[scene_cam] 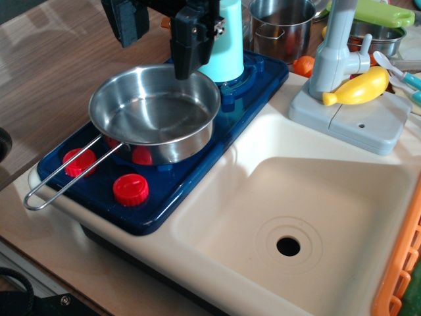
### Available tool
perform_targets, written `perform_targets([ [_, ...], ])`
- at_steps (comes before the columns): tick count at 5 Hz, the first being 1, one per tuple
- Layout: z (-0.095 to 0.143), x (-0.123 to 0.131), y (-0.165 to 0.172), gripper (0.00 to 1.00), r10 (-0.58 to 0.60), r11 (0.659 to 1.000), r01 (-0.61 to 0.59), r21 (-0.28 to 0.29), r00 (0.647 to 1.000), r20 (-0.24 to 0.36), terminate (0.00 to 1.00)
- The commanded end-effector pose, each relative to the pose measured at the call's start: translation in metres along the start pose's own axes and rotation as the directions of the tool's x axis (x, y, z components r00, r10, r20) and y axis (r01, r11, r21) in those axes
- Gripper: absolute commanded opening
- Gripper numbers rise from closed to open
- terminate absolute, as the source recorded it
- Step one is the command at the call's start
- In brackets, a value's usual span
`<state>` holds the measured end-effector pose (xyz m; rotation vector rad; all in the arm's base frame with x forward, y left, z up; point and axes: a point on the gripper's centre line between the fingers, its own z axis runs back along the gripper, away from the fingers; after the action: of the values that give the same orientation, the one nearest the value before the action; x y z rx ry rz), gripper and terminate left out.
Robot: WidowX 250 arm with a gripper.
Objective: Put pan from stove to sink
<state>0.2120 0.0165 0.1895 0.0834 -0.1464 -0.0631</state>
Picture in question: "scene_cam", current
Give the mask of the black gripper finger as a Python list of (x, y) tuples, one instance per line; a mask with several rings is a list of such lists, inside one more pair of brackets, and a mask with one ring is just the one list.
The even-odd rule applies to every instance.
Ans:
[(130, 46), (149, 31), (149, 12), (141, 1), (101, 1), (115, 38), (123, 48)]
[(220, 1), (187, 1), (171, 18), (170, 40), (175, 76), (188, 79), (210, 60), (214, 42), (225, 33)]

